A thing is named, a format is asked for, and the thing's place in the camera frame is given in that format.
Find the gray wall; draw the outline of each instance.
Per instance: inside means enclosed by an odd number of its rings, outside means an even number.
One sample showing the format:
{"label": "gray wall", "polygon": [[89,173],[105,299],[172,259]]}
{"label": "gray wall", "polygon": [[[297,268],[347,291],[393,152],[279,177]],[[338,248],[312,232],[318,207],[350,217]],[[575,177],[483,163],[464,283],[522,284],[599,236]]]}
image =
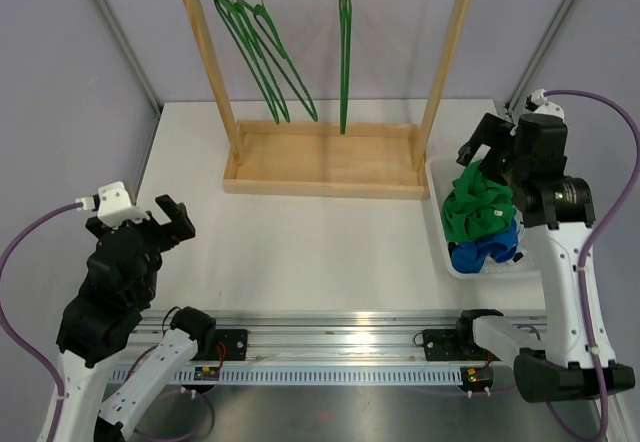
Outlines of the gray wall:
{"label": "gray wall", "polygon": [[[134,181],[154,116],[91,0],[0,0],[0,247],[44,212]],[[26,240],[2,279],[16,329],[49,357],[93,247],[85,214]],[[0,333],[0,439],[35,440],[53,384]]]}
{"label": "gray wall", "polygon": [[[599,92],[640,120],[640,0],[578,0],[531,88]],[[591,185],[602,218],[626,183],[635,160],[629,129],[615,112],[589,100],[557,97],[569,126],[569,170]],[[607,332],[618,359],[640,375],[636,319],[640,307],[638,247],[640,189],[596,244],[595,264]],[[624,394],[640,434],[640,390]]]}
{"label": "gray wall", "polygon": [[[182,0],[109,1],[161,100],[212,100]],[[261,99],[213,2],[202,1],[230,97]],[[265,0],[316,99],[339,97],[337,2]],[[559,2],[474,0],[445,96],[506,99]],[[353,0],[351,97],[426,97],[452,4]]]}

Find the wooden clothes rack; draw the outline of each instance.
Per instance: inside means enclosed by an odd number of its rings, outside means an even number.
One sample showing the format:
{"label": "wooden clothes rack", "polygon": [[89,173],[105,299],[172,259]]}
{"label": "wooden clothes rack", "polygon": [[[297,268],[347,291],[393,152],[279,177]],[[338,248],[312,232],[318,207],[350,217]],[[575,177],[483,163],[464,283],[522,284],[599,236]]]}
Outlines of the wooden clothes rack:
{"label": "wooden clothes rack", "polygon": [[420,126],[236,120],[200,0],[183,0],[231,149],[226,192],[423,199],[431,128],[471,0],[455,0]]}

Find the green cloth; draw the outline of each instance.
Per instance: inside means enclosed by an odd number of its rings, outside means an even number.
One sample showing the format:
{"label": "green cloth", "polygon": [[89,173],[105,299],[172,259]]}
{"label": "green cloth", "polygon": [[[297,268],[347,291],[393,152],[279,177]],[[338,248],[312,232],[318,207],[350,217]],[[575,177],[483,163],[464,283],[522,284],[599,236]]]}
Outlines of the green cloth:
{"label": "green cloth", "polygon": [[485,235],[503,232],[516,215],[513,192],[487,179],[473,162],[442,205],[442,225],[449,242],[473,242]]}

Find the wooden rack base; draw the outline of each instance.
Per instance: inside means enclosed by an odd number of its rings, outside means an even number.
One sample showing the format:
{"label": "wooden rack base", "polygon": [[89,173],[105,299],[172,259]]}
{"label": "wooden rack base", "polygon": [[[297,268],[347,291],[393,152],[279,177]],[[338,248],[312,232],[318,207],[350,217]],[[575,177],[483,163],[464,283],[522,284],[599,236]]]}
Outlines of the wooden rack base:
{"label": "wooden rack base", "polygon": [[418,127],[238,121],[245,160],[229,152],[225,192],[260,195],[424,199],[424,166],[412,167]]}

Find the blue cloth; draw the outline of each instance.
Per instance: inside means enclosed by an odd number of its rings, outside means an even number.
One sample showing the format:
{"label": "blue cloth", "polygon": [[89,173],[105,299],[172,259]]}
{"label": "blue cloth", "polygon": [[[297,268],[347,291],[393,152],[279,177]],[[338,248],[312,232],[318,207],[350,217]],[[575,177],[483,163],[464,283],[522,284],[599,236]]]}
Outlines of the blue cloth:
{"label": "blue cloth", "polygon": [[515,220],[504,232],[480,237],[474,242],[462,242],[451,252],[453,268],[462,274],[477,274],[488,256],[498,263],[513,259],[518,250],[518,226]]}

